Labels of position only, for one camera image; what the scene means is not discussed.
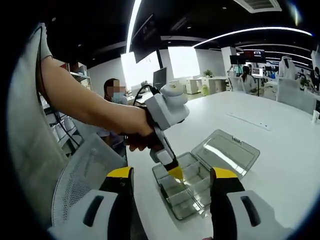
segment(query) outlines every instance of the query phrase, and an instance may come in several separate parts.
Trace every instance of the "ceiling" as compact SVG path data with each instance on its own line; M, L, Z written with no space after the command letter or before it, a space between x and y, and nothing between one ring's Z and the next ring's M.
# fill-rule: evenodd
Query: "ceiling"
M284 30L243 32L219 38L200 45L201 49L243 47L285 52L310 58L317 48L318 27L313 24L307 0L296 4L301 22L296 26L288 2L278 0L282 11L249 13L233 0L142 0L135 30L154 13L161 36L183 36L210 39L229 32L254 27L289 27L311 32L315 37ZM88 68L125 53L129 21L134 0L82 0L58 1L45 11L48 45L55 58L64 62L79 61ZM183 22L180 28L174 26ZM199 40L166 38L162 49L168 46L193 46ZM293 48L280 45L292 45ZM268 53L267 57L280 58L281 54ZM311 61L291 56L294 61L310 64Z

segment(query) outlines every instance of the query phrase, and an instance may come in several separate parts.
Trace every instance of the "plastic organizer compartment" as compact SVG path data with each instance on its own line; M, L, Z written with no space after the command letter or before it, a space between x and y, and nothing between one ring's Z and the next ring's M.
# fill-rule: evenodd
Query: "plastic organizer compartment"
M183 184L168 174L163 165L152 170L161 193L178 220L203 212L210 204L210 172L189 152L179 156Z

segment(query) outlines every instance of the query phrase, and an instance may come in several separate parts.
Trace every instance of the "black cable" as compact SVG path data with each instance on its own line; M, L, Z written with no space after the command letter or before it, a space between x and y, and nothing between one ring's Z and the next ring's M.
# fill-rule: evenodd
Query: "black cable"
M68 137L74 141L74 143L80 147L79 143L76 142L76 140L69 134L69 132L65 129L65 127L63 126L62 122L60 121L60 114L58 113L58 111L53 107L50 98L46 92L46 88L45 88L45 84L44 84L44 79L42 76L42 63L41 63L41 45L42 45L42 32L43 32L43 27L40 26L38 27L34 33L36 33L39 29L41 29L41 33L40 33L40 44L39 44L39 70L40 70L40 78L41 78L41 85L42 85L42 89L43 89L43 93L45 94L45 98L46 101L48 102L49 106L51 107L53 114L56 118L56 120L58 121L58 123L60 124L61 128L63 129L63 131L68 135Z
M133 101L133 106L136 105L136 101L137 101L137 99L138 99L139 94L140 94L141 91L142 91L143 89L145 89L146 87L149 87L149 88L150 88L150 91L152 92L153 95L156 95L156 94L159 93L159 90L156 89L155 87L151 86L150 84L145 84L145 85L143 85L143 86L139 89L138 93L136 94L136 96L135 96L135 98L134 98L134 101Z

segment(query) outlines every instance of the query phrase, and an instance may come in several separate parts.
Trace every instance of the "office chair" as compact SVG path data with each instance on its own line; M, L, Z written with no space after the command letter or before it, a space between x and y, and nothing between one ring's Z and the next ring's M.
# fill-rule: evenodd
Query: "office chair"
M276 101L313 114L317 100L307 92L300 90L300 83L295 80L279 78Z
M230 84L230 89L232 92L246 92L243 84L239 84L239 77L237 76L229 76L228 81Z
M85 124L81 121L78 121L76 119L72 119L76 129L78 130L79 134L83 138L83 140L88 139L91 134L96 133L100 128L97 126Z
M128 166L96 133L79 147L57 181L51 207L53 226L61 226L70 208L90 190L98 190L111 171Z

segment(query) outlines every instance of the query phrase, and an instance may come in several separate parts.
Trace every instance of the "air vent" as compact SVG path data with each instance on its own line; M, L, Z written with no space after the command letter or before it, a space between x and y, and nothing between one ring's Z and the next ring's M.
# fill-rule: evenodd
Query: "air vent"
M282 11L277 0L234 0L249 13Z

